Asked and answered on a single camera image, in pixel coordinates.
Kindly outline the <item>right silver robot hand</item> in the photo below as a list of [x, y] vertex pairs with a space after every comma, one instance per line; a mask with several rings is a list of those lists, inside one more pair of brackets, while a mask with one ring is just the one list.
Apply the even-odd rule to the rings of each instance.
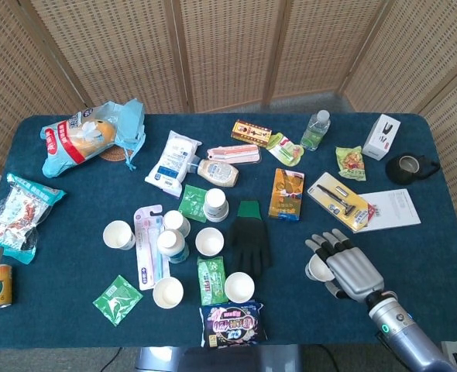
[[332, 272], [325, 282], [327, 290], [338, 299], [366, 302], [373, 293], [382, 293], [384, 279], [368, 257], [339, 229], [313, 234], [305, 245]]

